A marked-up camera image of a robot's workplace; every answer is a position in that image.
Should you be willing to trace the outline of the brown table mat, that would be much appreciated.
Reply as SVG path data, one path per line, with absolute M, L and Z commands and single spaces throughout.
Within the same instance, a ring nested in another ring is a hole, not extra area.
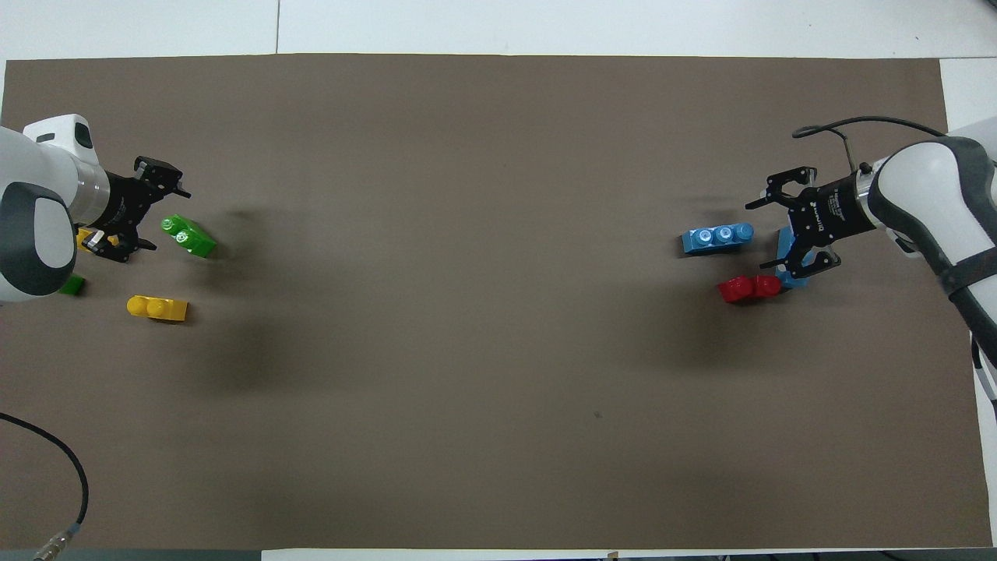
M 7 64 L 4 125 L 65 113 L 192 193 L 150 210 L 156 251 L 81 256 L 81 297 L 0 308 L 0 411 L 89 476 L 73 551 L 991 541 L 969 335 L 923 262 L 876 231 L 801 290 L 716 289 L 775 255 L 786 212 L 743 207 L 768 175 L 848 172 L 791 132 L 943 129 L 937 61 Z

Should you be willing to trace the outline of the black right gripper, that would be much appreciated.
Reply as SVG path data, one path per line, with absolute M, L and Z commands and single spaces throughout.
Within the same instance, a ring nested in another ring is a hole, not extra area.
M 777 234 L 775 258 L 761 263 L 760 270 L 793 280 L 816 276 L 841 264 L 840 256 L 827 245 L 875 230 L 859 199 L 854 175 L 812 188 L 816 174 L 816 168 L 802 166 L 769 175 L 759 198 L 745 203 L 745 210 L 768 205 L 789 210 L 794 234 Z M 798 252 L 797 241 L 809 246 Z

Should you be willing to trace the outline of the red two-stud toy brick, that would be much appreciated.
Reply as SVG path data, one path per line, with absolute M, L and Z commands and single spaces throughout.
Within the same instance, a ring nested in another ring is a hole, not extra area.
M 744 305 L 782 294 L 782 280 L 776 276 L 737 276 L 716 285 L 720 298 L 732 305 Z

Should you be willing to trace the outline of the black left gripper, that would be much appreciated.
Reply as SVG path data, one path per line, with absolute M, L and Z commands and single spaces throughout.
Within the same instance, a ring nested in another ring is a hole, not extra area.
M 86 239 L 92 249 L 90 253 L 97 258 L 127 263 L 133 253 L 156 251 L 153 242 L 138 236 L 139 225 L 150 207 L 165 196 L 192 198 L 182 185 L 184 173 L 172 164 L 139 156 L 135 159 L 134 171 L 134 177 L 107 174 L 110 192 L 104 212 L 100 214 L 100 228 L 89 227 L 95 233 Z M 117 235 L 120 245 L 111 245 L 104 235 Z

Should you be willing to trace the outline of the blue three-stud toy brick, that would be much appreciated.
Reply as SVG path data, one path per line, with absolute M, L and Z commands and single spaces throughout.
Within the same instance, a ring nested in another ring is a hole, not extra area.
M 741 221 L 736 224 L 723 224 L 708 228 L 690 228 L 680 235 L 683 252 L 687 256 L 709 255 L 709 253 L 737 251 L 750 244 L 755 228 Z
M 777 231 L 777 259 L 786 258 L 788 251 L 790 251 L 791 245 L 793 245 L 795 236 L 793 233 L 793 228 L 791 226 L 786 226 L 780 228 Z M 815 260 L 815 251 L 811 249 L 807 253 L 807 256 L 802 260 L 805 266 L 812 265 L 813 260 Z M 791 276 L 790 270 L 787 269 L 785 265 L 777 265 L 775 276 L 779 278 L 780 283 L 784 291 L 798 290 L 798 288 L 805 288 L 808 285 L 808 278 L 795 278 Z

